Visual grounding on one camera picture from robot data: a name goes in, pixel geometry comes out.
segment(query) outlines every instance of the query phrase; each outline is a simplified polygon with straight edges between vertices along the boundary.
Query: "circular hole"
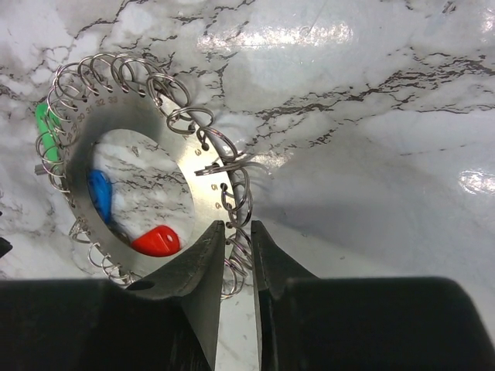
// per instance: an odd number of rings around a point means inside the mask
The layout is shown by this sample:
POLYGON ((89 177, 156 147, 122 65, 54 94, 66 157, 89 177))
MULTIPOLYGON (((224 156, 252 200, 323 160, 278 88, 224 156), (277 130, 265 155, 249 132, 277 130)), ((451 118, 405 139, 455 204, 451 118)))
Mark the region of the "circular hole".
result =
MULTIPOLYGON (((99 137, 91 156, 89 169, 101 170, 111 183, 107 227, 116 237, 124 235, 132 245, 157 226, 168 226, 186 246, 195 222, 193 197, 168 151, 143 134, 118 129, 99 137)), ((152 272, 135 269, 135 260, 120 263, 143 277, 152 272)))
POLYGON ((142 291, 142 290, 148 290, 153 287, 155 287, 155 282, 139 280, 136 281, 134 284, 130 285, 127 289, 129 291, 142 291))

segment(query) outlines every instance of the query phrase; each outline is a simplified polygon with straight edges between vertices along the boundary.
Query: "marble surface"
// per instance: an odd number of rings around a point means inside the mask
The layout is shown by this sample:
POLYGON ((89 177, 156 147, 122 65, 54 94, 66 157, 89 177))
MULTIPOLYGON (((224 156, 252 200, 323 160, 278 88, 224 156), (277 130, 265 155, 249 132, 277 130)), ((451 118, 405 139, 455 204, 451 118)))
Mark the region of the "marble surface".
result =
POLYGON ((130 241, 158 224, 172 228, 184 246, 193 231, 194 205, 184 175, 167 151, 146 136, 110 131, 94 146, 92 168, 112 184, 112 219, 130 241))
MULTIPOLYGON (((33 109, 59 64, 125 51, 176 74, 269 169, 250 169, 255 217, 313 273, 453 278, 495 336, 495 1, 2 7, 0 234, 14 246, 2 277, 99 275, 67 239, 63 197, 32 172, 33 109)), ((132 158, 126 145, 118 157, 132 158)), ((134 162, 158 161, 146 158, 134 162)), ((218 369, 257 369, 252 308, 249 288, 222 304, 218 369)))

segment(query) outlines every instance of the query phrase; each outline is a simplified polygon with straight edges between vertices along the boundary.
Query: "black tool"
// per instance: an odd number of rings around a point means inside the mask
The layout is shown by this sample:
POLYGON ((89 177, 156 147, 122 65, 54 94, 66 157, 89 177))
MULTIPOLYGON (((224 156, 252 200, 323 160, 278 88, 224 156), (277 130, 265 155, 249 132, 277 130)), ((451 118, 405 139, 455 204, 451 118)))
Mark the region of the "black tool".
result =
MULTIPOLYGON (((262 371, 495 369, 456 283, 320 280, 262 223, 251 236, 262 371)), ((1 283, 0 369, 214 369, 224 242, 216 222, 127 291, 108 281, 1 283)))
POLYGON ((12 250, 12 245, 10 242, 8 242, 5 238, 0 237, 0 257, 5 256, 5 254, 10 250, 12 250))

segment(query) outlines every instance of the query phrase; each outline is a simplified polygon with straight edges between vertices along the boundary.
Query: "green plastic piece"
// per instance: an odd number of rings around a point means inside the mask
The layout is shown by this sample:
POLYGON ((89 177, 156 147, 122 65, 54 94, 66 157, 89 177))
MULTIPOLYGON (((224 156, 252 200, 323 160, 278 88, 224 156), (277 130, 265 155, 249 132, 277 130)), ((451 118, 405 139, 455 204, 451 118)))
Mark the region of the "green plastic piece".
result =
MULTIPOLYGON (((48 111, 48 104, 46 103, 41 103, 38 104, 38 107, 36 107, 35 110, 35 116, 36 116, 36 123, 38 124, 38 131, 40 134, 46 133, 53 131, 53 122, 56 125, 59 125, 58 119, 53 115, 51 112, 48 111), (46 120, 46 115, 48 114, 50 120, 46 120)), ((45 157, 49 161, 57 162, 59 161, 59 154, 56 149, 56 143, 53 140, 53 136, 50 134, 43 135, 41 138, 43 147, 46 149, 49 148, 49 150, 46 152, 45 157)))

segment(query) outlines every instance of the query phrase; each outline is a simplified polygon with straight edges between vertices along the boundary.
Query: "metal ring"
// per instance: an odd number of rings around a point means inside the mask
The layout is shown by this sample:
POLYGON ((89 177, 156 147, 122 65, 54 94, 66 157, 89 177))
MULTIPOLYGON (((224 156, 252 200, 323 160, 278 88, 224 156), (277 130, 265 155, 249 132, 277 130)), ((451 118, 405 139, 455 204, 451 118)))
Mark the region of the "metal ring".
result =
POLYGON ((48 175, 51 175, 54 178, 63 178, 64 174, 61 172, 59 166, 61 164, 54 164, 51 165, 50 167, 46 166, 46 162, 43 160, 41 161, 41 166, 43 167, 43 170, 45 170, 45 173, 48 175))
POLYGON ((100 81, 97 77, 100 76, 100 74, 96 71, 96 69, 94 68, 94 63, 97 61, 97 60, 100 60, 101 62, 105 63, 109 68, 110 68, 110 71, 112 71, 112 64, 111 62, 108 62, 104 57, 110 57, 112 58, 112 60, 115 58, 115 55, 114 54, 110 54, 110 53, 98 53, 96 54, 95 56, 93 56, 93 58, 91 59, 90 61, 90 71, 91 73, 94 75, 95 77, 95 80, 103 87, 105 88, 108 92, 112 93, 113 92, 113 87, 110 85, 110 84, 103 84, 103 80, 100 81))
POLYGON ((235 172, 244 165, 241 162, 230 162, 224 166, 218 166, 215 164, 205 166, 204 169, 196 170, 194 173, 198 176, 218 174, 219 172, 235 172))
POLYGON ((48 105, 48 110, 52 113, 53 116, 55 116, 60 121, 70 122, 70 120, 61 117, 59 111, 56 110, 53 106, 54 103, 60 100, 58 98, 56 100, 50 99, 55 89, 56 89, 55 87, 51 87, 48 92, 48 96, 46 97, 46 105, 48 105))
POLYGON ((116 284, 117 286, 122 286, 122 287, 129 286, 131 283, 134 282, 131 279, 131 276, 129 274, 125 274, 125 275, 120 276, 120 277, 108 276, 108 279, 110 281, 112 281, 114 284, 116 284))
MULTIPOLYGON (((130 88, 125 84, 125 79, 120 76, 118 73, 118 69, 115 66, 115 63, 118 60, 121 60, 122 58, 128 58, 129 56, 127 54, 118 54, 117 56, 114 57, 114 59, 111 61, 110 65, 110 72, 111 76, 113 77, 114 81, 121 87, 122 91, 124 93, 128 93, 130 91, 130 88)), ((127 66, 129 73, 131 74, 131 80, 135 81, 135 73, 134 70, 127 66)))
POLYGON ((246 278, 248 276, 247 271, 242 267, 242 263, 236 259, 236 257, 230 257, 230 263, 233 264, 233 268, 236 272, 238 272, 241 276, 246 278))
POLYGON ((84 228, 81 226, 81 224, 82 224, 81 218, 77 218, 76 221, 74 222, 74 224, 72 225, 72 227, 70 228, 69 236, 74 241, 79 242, 79 243, 91 243, 91 241, 89 240, 89 236, 88 236, 89 233, 86 230, 84 230, 84 228), (86 236, 87 240, 80 239, 78 237, 80 234, 83 234, 84 236, 86 236))
POLYGON ((187 90, 186 86, 183 83, 181 83, 180 81, 178 81, 177 79, 175 79, 174 77, 172 77, 172 76, 170 76, 170 75, 168 75, 166 73, 153 73, 152 75, 150 75, 150 77, 148 77, 148 80, 146 81, 146 84, 148 86, 148 91, 153 96, 153 98, 156 97, 156 95, 155 95, 155 89, 153 88, 152 85, 150 85, 149 82, 150 82, 150 80, 154 80, 154 81, 157 81, 157 82, 162 83, 161 81, 157 80, 157 77, 158 78, 161 78, 161 79, 164 79, 165 81, 169 81, 170 83, 174 83, 175 85, 177 85, 180 88, 180 90, 183 91, 184 95, 186 96, 186 102, 184 104, 180 104, 177 101, 177 98, 174 97, 174 95, 172 94, 172 92, 169 91, 168 87, 165 84, 162 85, 162 87, 165 88, 165 91, 170 92, 170 95, 168 96, 168 98, 170 98, 171 100, 173 100, 174 103, 176 103, 181 108, 188 107, 188 106, 191 105, 191 95, 190 95, 189 91, 187 90))
POLYGON ((94 80, 97 81, 98 83, 101 83, 102 78, 100 74, 96 70, 91 69, 91 67, 85 63, 88 60, 91 61, 93 58, 94 58, 93 56, 87 56, 83 58, 81 61, 79 61, 79 63, 77 64, 77 74, 79 75, 79 78, 81 79, 84 86, 91 93, 98 95, 98 89, 94 86, 94 83, 92 83, 86 76, 84 76, 83 73, 83 66, 84 66, 91 72, 91 75, 93 76, 94 80))
POLYGON ((244 176, 244 181, 243 182, 235 182, 233 185, 232 185, 232 192, 234 192, 234 190, 238 187, 238 186, 243 186, 244 187, 244 191, 242 192, 242 197, 241 197, 241 200, 236 203, 237 205, 235 207, 233 207, 230 203, 227 202, 227 196, 230 196, 232 198, 235 199, 234 197, 234 194, 229 194, 227 192, 227 188, 223 189, 222 187, 222 196, 221 196, 221 200, 222 200, 222 206, 226 209, 226 210, 229 210, 229 211, 238 211, 243 205, 244 203, 246 202, 246 199, 248 199, 248 189, 250 187, 250 180, 249 180, 249 174, 248 172, 246 171, 245 168, 239 168, 239 170, 241 170, 243 176, 244 176))
POLYGON ((252 211, 253 211, 253 195, 251 194, 251 190, 249 190, 247 193, 247 213, 246 213, 246 217, 244 218, 244 221, 242 223, 239 223, 238 216, 234 216, 234 213, 229 212, 230 225, 233 228, 237 228, 237 229, 246 226, 249 223, 249 220, 251 220, 252 211))
POLYGON ((253 257, 251 256, 251 252, 248 251, 242 244, 235 240, 235 239, 228 239, 226 241, 227 244, 232 243, 235 246, 235 249, 232 250, 232 254, 236 254, 237 251, 240 251, 241 254, 243 254, 246 258, 244 260, 243 257, 239 256, 240 259, 243 260, 244 264, 247 266, 248 269, 253 269, 253 257))
POLYGON ((248 270, 253 269, 253 263, 248 255, 241 255, 242 253, 239 253, 238 250, 233 249, 232 250, 232 256, 235 257, 235 259, 239 262, 239 264, 244 265, 248 270))
POLYGON ((129 273, 121 274, 120 271, 118 271, 118 276, 112 274, 113 271, 119 270, 120 268, 122 268, 122 267, 119 264, 117 264, 117 265, 114 265, 113 267, 112 266, 105 267, 105 268, 103 268, 103 270, 107 274, 107 277, 110 279, 110 281, 113 281, 113 282, 115 282, 114 280, 122 280, 123 281, 129 277, 129 273))
POLYGON ((53 160, 49 160, 46 156, 46 153, 48 153, 49 150, 51 149, 56 149, 57 150, 57 155, 58 155, 58 149, 59 149, 59 146, 58 145, 50 145, 47 149, 45 149, 45 151, 41 154, 41 161, 43 163, 47 163, 47 164, 53 164, 53 165, 62 165, 63 164, 63 161, 61 160, 58 160, 58 161, 53 161, 53 160))
MULTIPOLYGON (((182 107, 178 110, 173 110, 172 112, 170 112, 170 114, 167 116, 167 127, 173 131, 174 133, 177 133, 177 134, 181 134, 181 135, 190 135, 190 134, 194 134, 194 129, 191 128, 191 125, 189 126, 189 128, 187 130, 183 130, 183 129, 177 129, 177 128, 174 128, 172 126, 172 124, 174 122, 177 122, 180 117, 181 117, 181 114, 186 114, 188 112, 201 112, 201 113, 204 113, 204 114, 207 114, 210 116, 210 122, 208 123, 208 125, 206 125, 206 127, 209 127, 213 121, 214 121, 214 115, 213 115, 213 112, 210 111, 209 109, 207 108, 203 108, 203 107, 182 107)), ((193 117, 193 120, 196 124, 198 124, 197 120, 193 117)))
POLYGON ((69 63, 69 64, 65 65, 62 69, 60 69, 58 71, 58 74, 55 77, 55 80, 53 81, 53 86, 55 88, 58 88, 63 95, 65 95, 66 97, 69 97, 70 99, 73 99, 73 100, 84 100, 82 97, 78 97, 77 95, 74 96, 72 94, 67 93, 64 89, 62 89, 62 87, 71 87, 74 90, 78 90, 76 87, 74 87, 74 86, 72 86, 70 84, 64 84, 64 85, 60 84, 60 78, 63 75, 72 75, 72 76, 75 76, 75 77, 80 77, 80 75, 77 73, 77 71, 69 70, 70 67, 72 67, 72 66, 78 66, 78 64, 79 63, 69 63))
POLYGON ((129 64, 131 62, 136 62, 136 63, 140 63, 145 69, 146 69, 146 72, 148 72, 148 75, 152 75, 154 73, 164 73, 163 69, 160 68, 159 66, 157 66, 156 64, 154 64, 153 62, 149 61, 149 60, 145 60, 144 58, 137 58, 137 57, 134 57, 134 56, 129 56, 124 62, 123 64, 129 64))
POLYGON ((50 112, 48 108, 46 109, 46 113, 42 117, 42 120, 45 122, 45 125, 48 127, 48 131, 51 131, 54 134, 56 134, 56 137, 54 138, 56 139, 55 142, 60 143, 60 138, 58 137, 58 134, 66 134, 66 132, 61 128, 60 123, 58 123, 50 116, 50 112))
POLYGON ((197 135, 198 139, 200 140, 201 144, 204 145, 207 133, 212 134, 212 135, 216 136, 217 138, 219 138, 232 151, 232 155, 220 154, 220 157, 224 161, 232 162, 232 161, 235 161, 235 159, 237 157, 239 157, 239 153, 237 152, 237 148, 235 147, 235 144, 229 138, 227 138, 225 135, 223 135, 220 131, 218 131, 217 129, 209 128, 209 125, 207 125, 206 127, 199 128, 196 132, 196 135, 197 135))
POLYGON ((44 133, 38 135, 38 137, 36 138, 36 140, 34 142, 34 145, 35 145, 35 149, 36 149, 36 154, 41 159, 43 159, 43 157, 44 157, 43 154, 46 153, 46 151, 41 152, 41 144, 43 143, 43 137, 45 135, 49 135, 50 137, 52 137, 53 141, 58 142, 58 137, 56 137, 55 134, 52 133, 51 131, 45 131, 44 133))
POLYGON ((253 245, 251 243, 251 238, 249 238, 249 236, 246 233, 246 231, 244 231, 242 228, 236 228, 236 233, 234 235, 228 237, 228 238, 232 238, 233 236, 235 236, 236 239, 238 239, 238 237, 244 238, 244 240, 247 243, 247 247, 249 248, 249 251, 252 251, 253 250, 253 245))
POLYGON ((108 268, 111 268, 111 267, 115 267, 115 264, 113 264, 110 260, 110 254, 105 254, 103 256, 103 259, 101 259, 101 269, 103 270, 103 273, 105 273, 107 275, 107 277, 109 277, 109 274, 107 272, 107 269, 108 268), (105 266, 105 261, 108 260, 108 263, 110 263, 110 265, 107 265, 105 266))
MULTIPOLYGON (((135 60, 134 58, 127 58, 124 62, 122 62, 122 64, 118 67, 118 75, 119 77, 121 78, 121 81, 124 81, 125 83, 127 83, 127 80, 124 78, 124 74, 123 74, 123 69, 124 67, 126 67, 128 70, 132 70, 131 66, 129 66, 129 63, 131 62, 135 62, 135 63, 140 63, 139 61, 135 60)), ((145 69, 146 71, 148 72, 148 74, 151 73, 151 70, 144 64, 140 63, 145 69)), ((138 81, 135 79, 135 76, 132 78, 131 80, 132 83, 138 83, 138 81)), ((145 97, 146 95, 146 92, 143 90, 143 89, 134 89, 132 86, 126 84, 126 86, 133 90, 134 92, 138 93, 141 97, 145 97)))
POLYGON ((51 174, 48 174, 48 181, 54 189, 56 189, 57 191, 59 191, 61 193, 70 193, 70 191, 68 189, 63 188, 63 181, 62 181, 63 179, 64 179, 64 177, 55 177, 51 174), (59 185, 56 184, 55 179, 60 179, 59 185))
POLYGON ((235 270, 232 268, 232 266, 230 265, 230 261, 228 259, 224 259, 224 263, 225 263, 225 267, 229 268, 230 269, 230 272, 232 273, 232 288, 230 290, 230 292, 228 294, 224 293, 223 289, 224 289, 224 283, 222 284, 222 293, 221 293, 221 299, 228 299, 228 298, 232 298, 233 296, 235 296, 236 293, 238 293, 240 290, 238 290, 238 280, 237 280, 237 274, 235 272, 235 270))
POLYGON ((93 242, 91 244, 90 248, 87 249, 87 259, 90 261, 91 265, 93 265, 96 268, 102 268, 102 266, 98 265, 94 262, 93 258, 91 257, 91 251, 93 250, 94 247, 98 248, 99 246, 100 246, 100 244, 98 242, 93 242))

